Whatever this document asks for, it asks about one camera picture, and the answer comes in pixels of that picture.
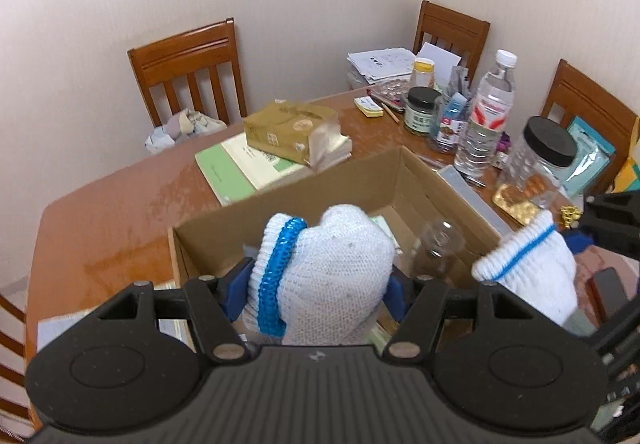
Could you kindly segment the jar with brown cookies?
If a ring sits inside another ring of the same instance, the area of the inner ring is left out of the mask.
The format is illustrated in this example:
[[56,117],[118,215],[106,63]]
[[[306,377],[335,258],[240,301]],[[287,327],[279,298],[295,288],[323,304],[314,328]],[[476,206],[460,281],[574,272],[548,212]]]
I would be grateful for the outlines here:
[[428,222],[411,250],[409,276],[437,278],[454,286],[454,268],[465,245],[465,237],[454,222],[448,219]]

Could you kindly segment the white blue striped sock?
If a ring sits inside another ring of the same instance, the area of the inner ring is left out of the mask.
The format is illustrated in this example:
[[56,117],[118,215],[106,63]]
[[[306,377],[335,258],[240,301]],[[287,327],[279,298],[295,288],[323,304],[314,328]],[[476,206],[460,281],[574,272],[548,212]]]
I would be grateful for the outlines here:
[[367,343],[395,255],[390,236],[356,205],[328,208],[316,226],[271,216],[248,279],[247,338],[282,346]]

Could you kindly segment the gold ornament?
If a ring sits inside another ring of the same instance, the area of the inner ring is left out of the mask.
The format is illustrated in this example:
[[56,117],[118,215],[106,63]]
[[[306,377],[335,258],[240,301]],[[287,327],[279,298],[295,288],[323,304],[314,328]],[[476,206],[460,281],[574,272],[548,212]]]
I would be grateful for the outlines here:
[[582,210],[574,205],[562,205],[560,218],[564,229],[575,229],[582,218]]

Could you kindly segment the yellow green paper bag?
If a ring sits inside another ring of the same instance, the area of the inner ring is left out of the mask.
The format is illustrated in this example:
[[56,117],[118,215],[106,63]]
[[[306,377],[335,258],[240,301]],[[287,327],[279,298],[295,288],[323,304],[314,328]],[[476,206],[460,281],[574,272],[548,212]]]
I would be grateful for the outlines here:
[[636,118],[634,128],[631,132],[628,157],[614,178],[612,191],[613,193],[624,193],[625,191],[635,191],[639,189],[639,118]]

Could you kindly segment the teal plastic package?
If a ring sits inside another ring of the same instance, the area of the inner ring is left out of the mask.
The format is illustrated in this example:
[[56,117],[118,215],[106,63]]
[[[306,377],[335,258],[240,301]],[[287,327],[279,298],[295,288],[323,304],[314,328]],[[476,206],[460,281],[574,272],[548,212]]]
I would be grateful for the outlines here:
[[582,118],[574,118],[567,130],[574,138],[577,153],[566,170],[564,189],[567,196],[575,198],[596,182],[610,164],[615,148]]

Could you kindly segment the brown cardboard box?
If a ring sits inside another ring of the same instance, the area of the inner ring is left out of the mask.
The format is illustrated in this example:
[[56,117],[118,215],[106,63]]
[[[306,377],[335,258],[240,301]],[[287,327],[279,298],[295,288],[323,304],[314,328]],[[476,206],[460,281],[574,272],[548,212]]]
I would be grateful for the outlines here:
[[369,217],[385,217],[401,247],[393,263],[399,271],[407,271],[416,239],[436,219],[454,222],[465,237],[454,268],[454,282],[460,285],[471,282],[473,262],[499,242],[498,233],[442,176],[410,150],[397,148],[331,167],[175,227],[170,248],[174,268],[186,275],[181,288],[201,275],[220,278],[243,257],[256,261],[271,216],[285,213],[316,226],[328,208],[340,204],[356,205]]

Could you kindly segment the wooden chair right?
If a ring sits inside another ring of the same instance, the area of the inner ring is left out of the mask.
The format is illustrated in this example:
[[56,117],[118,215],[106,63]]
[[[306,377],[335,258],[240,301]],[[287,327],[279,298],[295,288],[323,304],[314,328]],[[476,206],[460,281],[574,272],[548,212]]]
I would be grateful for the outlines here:
[[558,63],[541,115],[551,117],[553,108],[562,111],[561,126],[569,126],[574,118],[583,119],[613,146],[613,160],[589,188],[604,193],[637,146],[638,113],[564,59]]

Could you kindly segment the green white book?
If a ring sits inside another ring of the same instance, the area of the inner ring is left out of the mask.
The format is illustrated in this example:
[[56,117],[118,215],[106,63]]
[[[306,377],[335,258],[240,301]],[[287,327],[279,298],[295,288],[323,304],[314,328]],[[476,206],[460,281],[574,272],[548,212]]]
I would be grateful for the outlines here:
[[314,176],[307,165],[250,147],[244,133],[198,152],[195,162],[223,207]]

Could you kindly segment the clear water bottle red label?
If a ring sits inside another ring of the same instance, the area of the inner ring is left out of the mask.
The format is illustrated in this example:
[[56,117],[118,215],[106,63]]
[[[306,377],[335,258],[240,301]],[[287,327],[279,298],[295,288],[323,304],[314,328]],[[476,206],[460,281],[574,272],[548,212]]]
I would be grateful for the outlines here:
[[477,86],[454,157],[454,167],[465,176],[480,179],[490,165],[513,107],[517,64],[517,55],[498,49],[495,64]]

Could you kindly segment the crumpled cloth on chair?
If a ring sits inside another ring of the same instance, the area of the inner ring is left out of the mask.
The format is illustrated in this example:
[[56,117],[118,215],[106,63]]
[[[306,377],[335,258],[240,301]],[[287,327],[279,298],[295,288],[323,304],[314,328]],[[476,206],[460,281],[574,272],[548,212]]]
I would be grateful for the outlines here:
[[211,118],[199,111],[183,109],[173,115],[166,124],[155,127],[145,139],[144,147],[155,155],[190,138],[218,133],[227,127],[224,121]]

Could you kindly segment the small jar dark lid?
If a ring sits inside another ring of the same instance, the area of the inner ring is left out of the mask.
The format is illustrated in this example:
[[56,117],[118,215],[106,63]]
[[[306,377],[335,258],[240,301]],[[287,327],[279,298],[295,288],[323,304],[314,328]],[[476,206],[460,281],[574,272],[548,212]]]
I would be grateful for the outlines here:
[[430,133],[439,95],[440,92],[433,87],[414,86],[409,89],[404,113],[404,125],[409,132],[420,136]]

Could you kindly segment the yellow sticky note pad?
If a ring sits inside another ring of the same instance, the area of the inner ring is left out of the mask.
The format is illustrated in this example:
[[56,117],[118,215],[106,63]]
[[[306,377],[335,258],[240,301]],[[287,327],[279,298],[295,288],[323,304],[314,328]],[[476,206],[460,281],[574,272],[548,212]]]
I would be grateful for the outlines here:
[[354,99],[355,107],[367,118],[381,118],[385,115],[384,109],[370,96],[361,96]]

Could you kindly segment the yellow lid small bottle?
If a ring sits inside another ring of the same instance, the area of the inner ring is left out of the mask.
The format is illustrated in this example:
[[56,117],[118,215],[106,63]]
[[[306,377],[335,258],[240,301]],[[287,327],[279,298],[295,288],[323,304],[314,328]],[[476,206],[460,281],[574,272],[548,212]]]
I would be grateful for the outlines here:
[[413,63],[412,73],[409,78],[409,88],[427,87],[433,88],[435,84],[435,63],[433,60],[416,57]]

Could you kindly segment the wooden chair near left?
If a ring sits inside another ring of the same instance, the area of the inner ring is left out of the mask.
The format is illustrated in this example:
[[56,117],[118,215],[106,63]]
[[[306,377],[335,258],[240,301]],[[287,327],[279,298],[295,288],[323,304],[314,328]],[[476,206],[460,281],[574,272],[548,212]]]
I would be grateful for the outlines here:
[[26,393],[26,314],[1,296],[1,442],[24,443],[35,431]]

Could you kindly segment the wooden chair far left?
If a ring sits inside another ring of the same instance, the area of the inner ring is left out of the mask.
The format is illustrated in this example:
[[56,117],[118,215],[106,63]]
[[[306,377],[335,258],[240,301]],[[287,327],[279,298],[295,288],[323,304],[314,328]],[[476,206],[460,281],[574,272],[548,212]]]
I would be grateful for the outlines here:
[[160,86],[169,110],[177,113],[180,111],[180,102],[174,86],[177,78],[186,80],[194,110],[201,113],[205,111],[196,79],[196,74],[200,71],[207,72],[218,119],[229,123],[229,110],[218,72],[218,66],[222,64],[231,66],[236,103],[241,117],[247,116],[235,21],[232,18],[131,48],[127,55],[146,111],[154,126],[162,125],[163,121],[151,89]]

